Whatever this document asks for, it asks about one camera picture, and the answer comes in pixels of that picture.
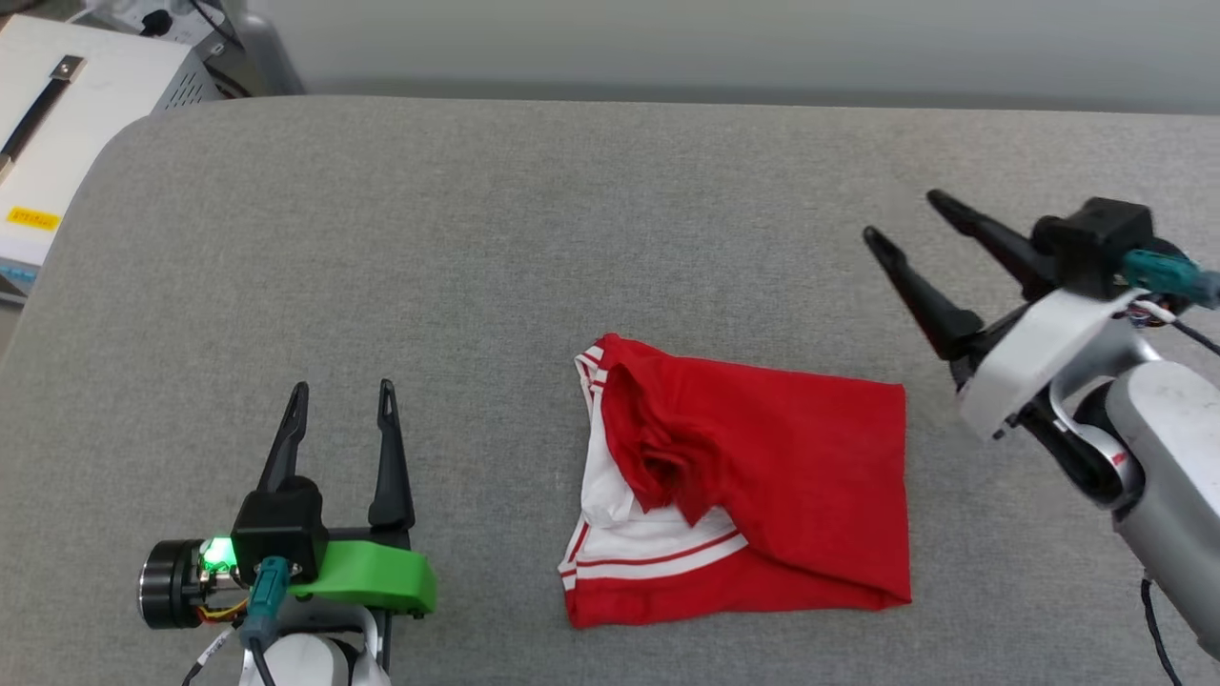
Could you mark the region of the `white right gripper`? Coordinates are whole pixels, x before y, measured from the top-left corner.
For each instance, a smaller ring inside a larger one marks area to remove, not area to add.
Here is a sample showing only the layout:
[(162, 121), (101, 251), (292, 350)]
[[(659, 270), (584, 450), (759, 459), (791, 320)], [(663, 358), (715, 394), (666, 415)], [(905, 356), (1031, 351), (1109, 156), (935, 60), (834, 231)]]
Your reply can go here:
[[(1039, 299), (1003, 334), (958, 393), (960, 415), (974, 433), (993, 437), (1008, 417), (1046, 388), (1054, 395), (1071, 395), (1093, 378), (1118, 378), (1159, 360), (1126, 319), (1128, 304), (1146, 298), (1146, 291), (1125, 291), (1110, 301), (1057, 291), (1053, 261), (1036, 251), (1031, 240), (949, 192), (928, 190), (926, 200), (946, 223), (976, 240), (1010, 273), (1025, 300)], [(982, 330), (976, 312), (956, 308), (911, 269), (905, 251), (876, 227), (865, 227), (863, 240), (938, 359), (967, 355)]]

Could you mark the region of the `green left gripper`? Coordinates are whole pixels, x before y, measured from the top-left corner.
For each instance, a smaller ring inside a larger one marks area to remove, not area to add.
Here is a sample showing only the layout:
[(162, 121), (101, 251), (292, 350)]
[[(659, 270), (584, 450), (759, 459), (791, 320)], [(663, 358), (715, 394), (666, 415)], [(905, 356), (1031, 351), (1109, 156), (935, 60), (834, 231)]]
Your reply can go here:
[[(296, 472), (296, 450), (307, 431), (309, 385), (293, 386), (272, 448), (257, 478), (257, 491), (273, 494)], [(379, 378), (377, 404), (379, 460), (368, 525), (375, 533), (409, 533), (416, 522), (414, 491), (403, 443), (396, 391)], [(240, 572), (232, 540), (161, 541), (149, 552), (138, 579), (138, 613), (154, 630), (204, 624), (231, 630), (250, 619), (255, 575)], [(314, 582), (292, 580), (277, 605), (274, 630), (336, 638), (357, 635), (357, 643), (336, 642), (354, 668), (390, 665), (396, 616), (422, 619), (437, 605), (437, 579), (427, 555), (400, 546), (362, 540), (329, 543)]]

